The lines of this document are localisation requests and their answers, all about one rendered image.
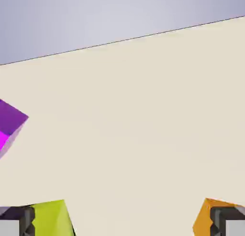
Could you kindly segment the small purple cube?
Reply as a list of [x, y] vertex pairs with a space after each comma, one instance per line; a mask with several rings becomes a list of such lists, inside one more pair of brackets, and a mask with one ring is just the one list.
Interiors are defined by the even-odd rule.
[[29, 117], [0, 99], [0, 159], [11, 147]]

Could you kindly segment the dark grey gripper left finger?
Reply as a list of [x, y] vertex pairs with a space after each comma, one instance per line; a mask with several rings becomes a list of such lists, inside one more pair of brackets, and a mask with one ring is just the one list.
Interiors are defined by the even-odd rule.
[[26, 206], [0, 206], [0, 221], [18, 223], [18, 233], [13, 236], [35, 236], [35, 210], [29, 205]]

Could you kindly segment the small yellow-green cube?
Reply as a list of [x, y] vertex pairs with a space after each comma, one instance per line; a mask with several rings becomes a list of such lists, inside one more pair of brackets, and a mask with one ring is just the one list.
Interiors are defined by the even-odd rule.
[[35, 236], [76, 236], [65, 200], [30, 205], [34, 209]]

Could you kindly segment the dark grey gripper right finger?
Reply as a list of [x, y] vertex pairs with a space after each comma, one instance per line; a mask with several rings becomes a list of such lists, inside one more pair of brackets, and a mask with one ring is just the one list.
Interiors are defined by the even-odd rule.
[[245, 236], [245, 207], [214, 206], [210, 210], [210, 236]]

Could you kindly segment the small orange cube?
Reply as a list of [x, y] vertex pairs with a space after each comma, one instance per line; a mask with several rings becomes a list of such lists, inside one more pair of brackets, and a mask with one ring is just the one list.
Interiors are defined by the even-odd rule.
[[210, 236], [210, 227], [212, 224], [212, 221], [210, 219], [210, 210], [212, 207], [220, 205], [224, 206], [238, 204], [206, 198], [192, 227], [194, 236]]

